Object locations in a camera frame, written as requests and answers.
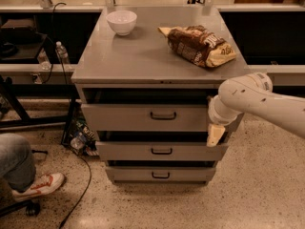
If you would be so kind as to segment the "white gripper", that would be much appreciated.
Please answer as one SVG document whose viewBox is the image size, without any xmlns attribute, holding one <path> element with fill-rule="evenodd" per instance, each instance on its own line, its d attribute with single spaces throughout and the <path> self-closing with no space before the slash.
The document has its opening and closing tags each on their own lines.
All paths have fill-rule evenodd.
<svg viewBox="0 0 305 229">
<path fill-rule="evenodd" d="M 228 126 L 236 121 L 240 112 L 224 105 L 216 95 L 209 101 L 208 115 L 213 124 L 210 124 L 208 127 L 207 146 L 214 147 L 225 133 L 224 126 Z"/>
</svg>

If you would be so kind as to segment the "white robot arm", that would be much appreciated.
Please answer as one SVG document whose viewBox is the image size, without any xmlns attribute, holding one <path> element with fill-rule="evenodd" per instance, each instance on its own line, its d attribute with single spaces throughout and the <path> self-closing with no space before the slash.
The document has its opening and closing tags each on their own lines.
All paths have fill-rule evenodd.
<svg viewBox="0 0 305 229">
<path fill-rule="evenodd" d="M 250 73 L 224 81 L 209 101 L 207 146 L 214 147 L 225 127 L 241 114 L 256 115 L 294 135 L 305 137 L 305 99 L 275 94 L 271 78 Z"/>
</svg>

